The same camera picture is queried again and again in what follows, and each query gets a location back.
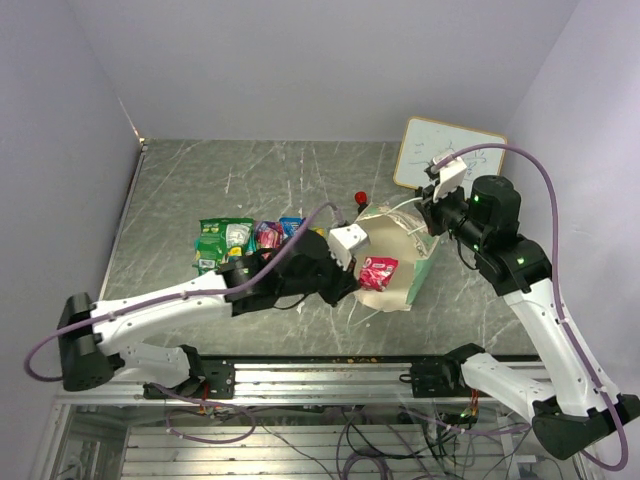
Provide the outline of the green patterned paper bag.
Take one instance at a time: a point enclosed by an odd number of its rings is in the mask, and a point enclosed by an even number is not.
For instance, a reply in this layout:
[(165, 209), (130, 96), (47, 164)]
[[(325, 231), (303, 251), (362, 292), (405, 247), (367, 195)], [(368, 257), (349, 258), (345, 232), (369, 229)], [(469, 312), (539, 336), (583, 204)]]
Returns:
[(371, 204), (356, 218), (370, 241), (356, 254), (356, 276), (366, 267), (396, 264), (381, 287), (362, 286), (355, 292), (358, 303), (374, 311), (410, 311), (434, 263), (439, 238), (430, 236), (422, 217), (409, 211), (413, 205), (412, 201), (395, 207)]

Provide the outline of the pink red snack packet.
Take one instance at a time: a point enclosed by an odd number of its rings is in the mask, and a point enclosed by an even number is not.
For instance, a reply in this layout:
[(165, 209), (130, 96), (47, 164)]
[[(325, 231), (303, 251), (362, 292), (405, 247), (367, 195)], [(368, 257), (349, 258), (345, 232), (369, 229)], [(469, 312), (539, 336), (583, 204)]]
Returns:
[(398, 265), (399, 261), (391, 257), (366, 257), (359, 273), (360, 286), (365, 290), (384, 291)]

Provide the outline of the blue purple snack packet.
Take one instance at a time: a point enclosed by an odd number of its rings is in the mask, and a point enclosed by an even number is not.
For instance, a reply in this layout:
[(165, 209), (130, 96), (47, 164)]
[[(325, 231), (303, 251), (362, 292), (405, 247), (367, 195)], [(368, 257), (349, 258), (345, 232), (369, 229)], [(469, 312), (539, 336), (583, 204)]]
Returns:
[(304, 218), (300, 217), (281, 217), (278, 220), (284, 239), (292, 238), (300, 229), (304, 222)]

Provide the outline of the purple pink snack packet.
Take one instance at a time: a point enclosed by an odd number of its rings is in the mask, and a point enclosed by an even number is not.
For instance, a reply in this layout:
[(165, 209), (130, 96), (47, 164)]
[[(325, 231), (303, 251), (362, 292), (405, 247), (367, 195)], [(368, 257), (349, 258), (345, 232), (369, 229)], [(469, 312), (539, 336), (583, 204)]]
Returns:
[(254, 238), (258, 249), (278, 248), (284, 238), (282, 226), (279, 222), (260, 221), (254, 228)]

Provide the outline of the green chips bag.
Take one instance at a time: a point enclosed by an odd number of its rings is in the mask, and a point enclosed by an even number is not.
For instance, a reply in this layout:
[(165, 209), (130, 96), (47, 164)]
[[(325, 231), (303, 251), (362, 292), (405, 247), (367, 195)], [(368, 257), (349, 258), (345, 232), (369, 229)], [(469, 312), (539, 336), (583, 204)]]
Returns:
[(255, 250), (254, 220), (219, 217), (199, 221), (193, 266), (199, 275)]

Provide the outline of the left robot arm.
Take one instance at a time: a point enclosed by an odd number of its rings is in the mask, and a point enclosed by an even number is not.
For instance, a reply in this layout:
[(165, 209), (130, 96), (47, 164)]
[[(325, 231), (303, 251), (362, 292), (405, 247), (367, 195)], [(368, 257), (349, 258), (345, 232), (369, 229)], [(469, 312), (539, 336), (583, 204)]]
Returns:
[(58, 323), (63, 388), (86, 391), (116, 379), (156, 383), (192, 397), (209, 373), (203, 356), (188, 345), (149, 345), (147, 338), (183, 324), (271, 310), (287, 297), (317, 294), (334, 306), (358, 290), (355, 253), (368, 243), (356, 225), (327, 237), (301, 230), (276, 249), (236, 257), (145, 295), (94, 302), (86, 293), (74, 294)]

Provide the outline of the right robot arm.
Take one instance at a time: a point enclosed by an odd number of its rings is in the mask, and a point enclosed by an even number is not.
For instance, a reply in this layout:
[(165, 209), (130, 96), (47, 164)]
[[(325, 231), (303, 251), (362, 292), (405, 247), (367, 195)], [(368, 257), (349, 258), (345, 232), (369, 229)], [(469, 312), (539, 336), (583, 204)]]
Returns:
[(521, 235), (521, 196), (504, 177), (477, 178), (439, 198), (433, 186), (415, 193), (433, 236), (469, 248), (479, 274), (524, 326), (550, 378), (543, 384), (468, 344), (448, 353), (442, 387), (459, 396), (479, 390), (517, 412), (551, 456), (566, 460), (639, 416), (639, 399), (623, 394), (588, 351), (567, 309), (554, 297), (552, 265), (542, 247)]

